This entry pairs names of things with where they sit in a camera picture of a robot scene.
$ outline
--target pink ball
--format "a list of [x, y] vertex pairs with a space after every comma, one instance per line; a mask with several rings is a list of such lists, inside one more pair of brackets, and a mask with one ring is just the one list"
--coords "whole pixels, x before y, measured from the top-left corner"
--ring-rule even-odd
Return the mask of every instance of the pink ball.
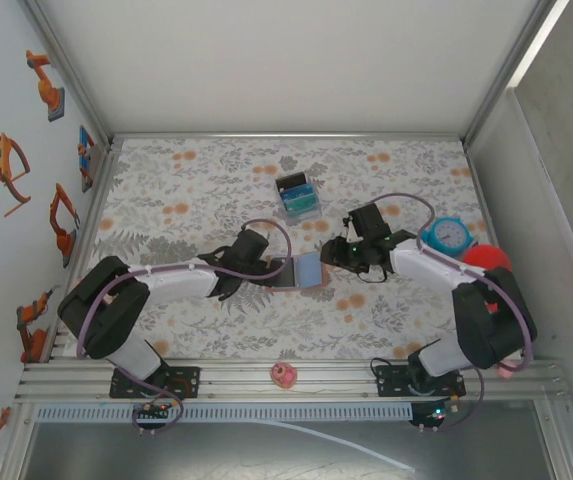
[[[511, 360], [504, 360], [504, 363], [506, 365], [510, 365], [511, 367], [516, 367], [517, 364]], [[502, 378], [506, 378], [509, 379], [511, 378], [513, 375], [515, 375], [515, 372], [511, 372], [510, 370], [505, 369], [504, 367], [502, 367], [501, 365], [497, 365], [497, 375], [499, 375]]]
[[280, 388], [291, 388], [297, 381], [297, 369], [288, 363], [278, 362], [270, 369], [270, 378]]

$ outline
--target cable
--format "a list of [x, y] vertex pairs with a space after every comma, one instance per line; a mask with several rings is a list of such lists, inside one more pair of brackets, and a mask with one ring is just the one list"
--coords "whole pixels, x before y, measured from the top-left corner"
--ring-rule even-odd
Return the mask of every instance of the cable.
[[151, 435], [155, 435], [156, 432], [162, 432], [164, 430], [169, 429], [170, 427], [175, 425], [179, 421], [180, 418], [182, 418], [184, 416], [184, 404], [182, 403], [182, 401], [180, 400], [178, 395], [175, 395], [173, 392], [169, 392], [168, 390], [164, 390], [162, 388], [156, 387], [155, 385], [151, 385], [150, 383], [146, 383], [146, 382], [140, 380], [139, 378], [137, 378], [132, 373], [130, 373], [128, 370], [125, 370], [118, 365], [115, 365], [115, 366], [117, 367], [117, 370], [122, 375], [124, 375], [126, 378], [128, 378], [131, 382], [134, 382], [134, 383], [136, 383], [142, 387], [145, 387], [148, 390], [152, 390], [154, 392], [159, 393], [159, 396], [157, 398], [155, 398], [154, 400], [144, 404], [144, 406], [142, 406], [141, 408], [139, 408], [137, 410], [133, 410], [133, 414], [131, 415], [131, 423], [133, 424], [133, 426], [135, 428], [137, 428], [140, 431], [140, 434], [142, 433], [142, 428], [137, 423], [137, 416], [141, 412], [146, 411], [146, 408], [145, 408], [146, 405], [152, 405], [156, 400], [159, 400], [161, 397], [168, 397], [171, 400], [174, 400], [175, 402], [177, 402], [177, 405], [179, 406], [179, 413], [175, 416], [175, 418], [171, 419], [169, 422], [165, 423], [163, 426], [156, 428], [154, 430], [151, 430]]
[[393, 465], [394, 467], [401, 468], [402, 470], [406, 470], [408, 472], [415, 473], [415, 469], [410, 465], [406, 465], [405, 463], [398, 462], [390, 457], [386, 457], [381, 453], [377, 453], [369, 448], [362, 447], [356, 443], [350, 442], [348, 440], [344, 440], [343, 438], [333, 437], [332, 435], [327, 435], [322, 432], [318, 432], [317, 430], [311, 430], [310, 428], [300, 427], [299, 425], [292, 425], [290, 423], [282, 423], [282, 422], [274, 422], [271, 420], [248, 420], [247, 423], [257, 423], [259, 425], [269, 425], [271, 427], [280, 427], [280, 428], [287, 428], [289, 430], [296, 430], [298, 432], [307, 433], [308, 435], [313, 435], [315, 437], [323, 438], [324, 440], [330, 440], [331, 442], [339, 443], [340, 445], [344, 445], [346, 447], [354, 448], [355, 450], [359, 450], [360, 452], [366, 453], [371, 457], [378, 458], [389, 465]]
[[[282, 270], [284, 270], [284, 268], [286, 268], [286, 265], [288, 264], [288, 261], [290, 260], [290, 258], [292, 256], [292, 244], [290, 241], [290, 237], [288, 236], [288, 233], [286, 232], [284, 227], [279, 225], [277, 222], [274, 222], [273, 220], [268, 220], [268, 219], [248, 220], [247, 222], [244, 222], [244, 224], [242, 225], [242, 227], [241, 227], [242, 230], [244, 230], [248, 225], [253, 224], [253, 223], [271, 224], [274, 227], [276, 227], [284, 235], [284, 238], [286, 239], [287, 252], [286, 252], [286, 257], [284, 259], [284, 263], [277, 270], [275, 270], [274, 272], [271, 272], [271, 273], [264, 274], [264, 275], [246, 275], [244, 273], [239, 273], [239, 272], [235, 272], [233, 270], [229, 270], [227, 268], [216, 267], [216, 266], [212, 266], [212, 265], [190, 265], [190, 264], [184, 263], [184, 264], [174, 264], [174, 265], [160, 265], [157, 267], [152, 267], [149, 270], [146, 270], [146, 269], [137, 270], [137, 271], [128, 272], [124, 275], [116, 277], [111, 282], [109, 282], [108, 285], [106, 285], [99, 292], [97, 297], [95, 297], [95, 299], [93, 300], [93, 303], [90, 306], [90, 309], [88, 310], [88, 313], [86, 314], [86, 317], [84, 318], [84, 323], [82, 323], [82, 327], [79, 330], [79, 336], [77, 337], [77, 351], [76, 351], [77, 358], [83, 359], [86, 357], [86, 353], [84, 352], [84, 344], [86, 343], [86, 335], [88, 334], [90, 324], [93, 321], [93, 318], [95, 316], [95, 313], [97, 312], [97, 309], [99, 308], [99, 305], [104, 300], [104, 296], [109, 291], [111, 291], [116, 285], [119, 285], [121, 282], [123, 282], [125, 280], [139, 277], [141, 275], [149, 275], [149, 274], [153, 274], [153, 273], [173, 272], [173, 271], [189, 270], [189, 269], [210, 270], [210, 271], [215, 271], [215, 272], [221, 272], [221, 273], [226, 273], [228, 275], [231, 275], [233, 277], [242, 278], [244, 280], [266, 280], [268, 278], [279, 275], [282, 272]], [[181, 399], [177, 395], [175, 395], [172, 392], [169, 392], [168, 390], [161, 389], [159, 387], [156, 387], [155, 385], [151, 385], [151, 384], [149, 384], [143, 380], [140, 380], [139, 378], [135, 377], [130, 372], [124, 370], [123, 368], [119, 367], [118, 365], [115, 365], [115, 366], [125, 377], [127, 377], [132, 382], [135, 382], [138, 385], [140, 385], [140, 386], [142, 386], [148, 390], [152, 390], [154, 392], [159, 393], [159, 397], [157, 397], [157, 398], [168, 397], [168, 398], [171, 398], [172, 400], [174, 400], [178, 403], [178, 406], [180, 408], [179, 414], [175, 418], [170, 420], [168, 423], [166, 423], [164, 426], [162, 426], [158, 429], [155, 429], [155, 430], [151, 430], [151, 435], [155, 435], [156, 431], [166, 430], [167, 428], [171, 427], [172, 425], [174, 425], [175, 423], [177, 423], [179, 421], [179, 419], [184, 414], [184, 405], [183, 405]], [[140, 429], [140, 432], [141, 432], [141, 427], [137, 423], [137, 415], [139, 415], [139, 413], [141, 413], [143, 410], [145, 410], [145, 409], [142, 407], [141, 409], [134, 411], [133, 415], [132, 415], [132, 423], [136, 428]]]
[[453, 390], [450, 385], [447, 385], [445, 383], [442, 384], [442, 387], [447, 389], [450, 392], [450, 400], [456, 400], [457, 401], [457, 406], [459, 407], [459, 405], [461, 404], [461, 399], [460, 396], [457, 394], [457, 392], [455, 390]]
[[388, 365], [390, 368], [393, 368], [393, 364], [390, 363], [388, 360], [386, 360], [385, 358], [381, 358], [381, 357], [375, 357], [370, 361], [370, 371], [373, 373], [373, 376], [377, 379], [377, 380], [386, 380], [386, 377], [380, 376], [377, 373], [377, 370], [375, 370], [375, 367], [373, 366], [374, 362], [382, 362], [385, 363], [386, 365]]
[[426, 230], [429, 227], [429, 225], [431, 223], [433, 223], [433, 220], [435, 220], [435, 217], [436, 217], [435, 209], [433, 208], [433, 206], [430, 203], [428, 203], [428, 201], [426, 201], [425, 199], [423, 199], [420, 196], [413, 195], [412, 193], [401, 193], [401, 192], [399, 192], [399, 193], [387, 193], [384, 195], [380, 195], [379, 197], [373, 199], [371, 203], [375, 203], [379, 200], [383, 200], [384, 198], [389, 198], [389, 197], [411, 198], [413, 200], [417, 200], [418, 202], [424, 204], [430, 210], [430, 218], [428, 219], [428, 221], [426, 223], [424, 223], [419, 228], [419, 231], [417, 232], [417, 237], [415, 239], [415, 241], [417, 242], [417, 249], [421, 253], [432, 258], [433, 260], [437, 260], [441, 264], [446, 265], [447, 267], [452, 268], [453, 270], [456, 270], [458, 272], [462, 272], [465, 275], [468, 275], [468, 276], [474, 278], [475, 280], [479, 280], [480, 282], [485, 284], [487, 287], [489, 287], [491, 290], [496, 292], [502, 298], [502, 300], [504, 300], [504, 302], [506, 302], [508, 307], [512, 310], [513, 315], [515, 315], [515, 318], [517, 319], [517, 323], [519, 324], [519, 329], [521, 330], [522, 336], [524, 338], [524, 358], [521, 361], [521, 363], [516, 365], [516, 366], [508, 365], [504, 362], [498, 362], [498, 364], [502, 368], [504, 368], [510, 372], [521, 372], [522, 370], [524, 370], [530, 364], [530, 362], [533, 360], [533, 345], [532, 345], [532, 341], [530, 338], [530, 332], [528, 331], [528, 325], [526, 324], [526, 319], [522, 315], [522, 312], [519, 310], [519, 307], [517, 306], [517, 304], [515, 304], [513, 299], [510, 298], [510, 296], [499, 285], [497, 285], [492, 280], [487, 279], [486, 277], [484, 277], [483, 275], [480, 275], [479, 273], [475, 272], [474, 270], [469, 270], [468, 268], [465, 268], [465, 267], [461, 268], [462, 264], [460, 264], [459, 262], [455, 262], [454, 260], [451, 260], [446, 256], [438, 254], [437, 252], [433, 251], [430, 247], [428, 247], [424, 242], [422, 242], [422, 240], [421, 240], [422, 233], [424, 232], [424, 230]]
[[473, 404], [470, 410], [466, 412], [466, 415], [464, 415], [464, 417], [461, 420], [451, 425], [446, 425], [445, 427], [438, 428], [437, 429], [438, 432], [447, 432], [449, 430], [452, 430], [453, 428], [460, 426], [462, 423], [466, 422], [467, 420], [470, 420], [473, 417], [473, 415], [475, 415], [479, 411], [479, 407], [481, 407], [482, 402], [484, 401], [484, 393], [486, 388], [484, 385], [484, 376], [482, 375], [481, 370], [477, 367], [472, 367], [472, 368], [475, 370], [475, 373], [477, 373], [477, 376], [479, 377], [479, 398]]
[[376, 285], [376, 284], [379, 284], [379, 283], [386, 283], [386, 280], [388, 280], [388, 274], [386, 273], [386, 270], [384, 270], [384, 267], [382, 267], [382, 272], [383, 272], [383, 274], [384, 274], [384, 278], [382, 278], [381, 280], [377, 280], [376, 282], [371, 282], [370, 280], [364, 280], [364, 279], [362, 278], [362, 274], [361, 274], [361, 273], [358, 273], [358, 274], [357, 274], [357, 278], [359, 278], [362, 282], [364, 282], [364, 283], [369, 283], [369, 284], [371, 284], [371, 285]]

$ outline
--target red ball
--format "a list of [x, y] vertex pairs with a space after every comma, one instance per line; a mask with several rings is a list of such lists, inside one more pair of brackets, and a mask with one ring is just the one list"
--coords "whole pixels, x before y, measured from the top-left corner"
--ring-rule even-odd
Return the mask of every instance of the red ball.
[[499, 247], [492, 245], [476, 245], [464, 254], [462, 259], [468, 265], [482, 267], [484, 270], [492, 270], [495, 267], [504, 267], [511, 271], [510, 258]]

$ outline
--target table surface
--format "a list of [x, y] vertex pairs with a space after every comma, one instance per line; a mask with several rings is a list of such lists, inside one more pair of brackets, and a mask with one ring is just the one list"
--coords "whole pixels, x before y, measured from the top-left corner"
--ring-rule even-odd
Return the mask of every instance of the table surface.
[[[322, 215], [295, 223], [280, 211], [274, 181], [299, 171], [317, 187]], [[388, 192], [421, 195], [488, 242], [459, 142], [131, 139], [111, 181], [89, 268], [107, 255], [141, 265], [186, 261], [230, 245], [253, 218], [286, 224], [294, 253], [319, 250], [344, 233], [348, 211]], [[428, 216], [412, 200], [378, 205], [393, 231], [417, 230]], [[277, 230], [258, 229], [269, 239], [267, 254], [285, 252]], [[453, 331], [454, 320], [449, 298], [413, 280], [369, 285], [331, 268], [323, 288], [271, 293], [245, 283], [223, 303], [185, 298], [149, 308], [136, 328], [166, 357], [406, 358]], [[65, 355], [74, 354], [73, 343]]]

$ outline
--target blue clock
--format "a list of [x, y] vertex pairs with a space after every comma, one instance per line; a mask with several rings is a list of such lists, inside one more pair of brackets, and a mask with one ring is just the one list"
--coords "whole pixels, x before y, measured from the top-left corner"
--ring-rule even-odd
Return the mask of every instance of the blue clock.
[[473, 241], [473, 236], [459, 218], [442, 217], [422, 233], [422, 240], [449, 257], [461, 255]]

